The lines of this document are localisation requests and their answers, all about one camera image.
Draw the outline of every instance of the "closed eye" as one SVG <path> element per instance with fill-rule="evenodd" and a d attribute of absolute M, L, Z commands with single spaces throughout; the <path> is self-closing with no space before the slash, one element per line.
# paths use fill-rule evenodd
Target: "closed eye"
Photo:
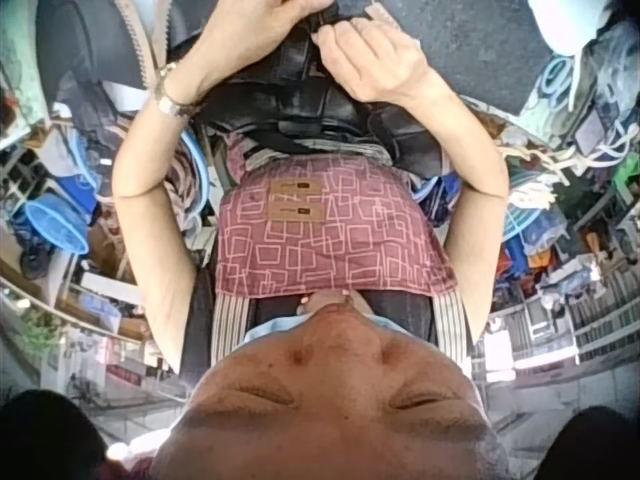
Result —
<path fill-rule="evenodd" d="M 295 402 L 295 399 L 291 394 L 289 394 L 289 392 L 275 391 L 255 385 L 234 386 L 233 390 L 283 406 L 291 406 Z"/>
<path fill-rule="evenodd" d="M 399 402 L 392 402 L 390 406 L 394 410 L 410 410 L 412 408 L 441 402 L 442 400 L 444 399 L 441 397 L 435 397 L 433 395 L 419 395 L 402 398 Z"/>

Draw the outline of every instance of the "plastic bag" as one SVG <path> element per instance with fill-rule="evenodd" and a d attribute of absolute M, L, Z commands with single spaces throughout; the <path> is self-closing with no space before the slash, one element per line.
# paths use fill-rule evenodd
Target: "plastic bag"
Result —
<path fill-rule="evenodd" d="M 591 61 L 598 72 L 596 109 L 609 131 L 624 121 L 640 93 L 640 32 L 631 21 L 615 25 L 592 47 Z"/>
<path fill-rule="evenodd" d="M 522 232 L 524 252 L 531 256 L 550 248 L 567 230 L 567 218 L 557 205 L 543 210 Z"/>

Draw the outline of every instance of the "eyebrow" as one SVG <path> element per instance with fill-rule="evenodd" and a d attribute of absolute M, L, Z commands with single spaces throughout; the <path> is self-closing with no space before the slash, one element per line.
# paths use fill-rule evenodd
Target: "eyebrow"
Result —
<path fill-rule="evenodd" d="M 281 416 L 277 412 L 256 412 L 246 408 L 207 410 L 196 407 L 187 410 L 174 427 L 174 430 L 176 432 L 187 432 L 202 428 L 215 428 L 252 432 L 261 428 L 274 427 L 281 420 Z"/>
<path fill-rule="evenodd" d="M 403 434 L 447 442 L 477 442 L 492 433 L 483 422 L 461 417 L 438 418 L 425 416 L 402 422 L 394 421 L 391 427 Z"/>

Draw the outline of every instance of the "wrist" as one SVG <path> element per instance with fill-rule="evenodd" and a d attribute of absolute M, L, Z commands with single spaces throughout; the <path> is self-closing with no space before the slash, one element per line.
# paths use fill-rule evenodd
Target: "wrist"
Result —
<path fill-rule="evenodd" d="M 456 94 L 447 82 L 432 69 L 415 88 L 405 95 L 400 106 L 415 116 L 416 111 L 422 111 L 425 108 L 437 110 L 456 98 Z"/>
<path fill-rule="evenodd" d="M 223 68 L 213 65 L 211 59 L 199 55 L 187 54 L 169 72 L 165 80 L 165 90 L 171 100 L 180 105 L 193 105 L 227 76 Z"/>

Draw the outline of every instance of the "watch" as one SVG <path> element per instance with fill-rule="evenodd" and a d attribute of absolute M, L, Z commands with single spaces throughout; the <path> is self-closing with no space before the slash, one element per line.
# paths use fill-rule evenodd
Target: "watch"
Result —
<path fill-rule="evenodd" d="M 195 115 L 200 110 L 200 104 L 182 105 L 174 102 L 164 88 L 164 82 L 167 75 L 178 66 L 177 62 L 171 62 L 165 65 L 158 72 L 158 83 L 153 92 L 156 104 L 162 113 L 171 115 L 172 117 L 188 118 Z"/>

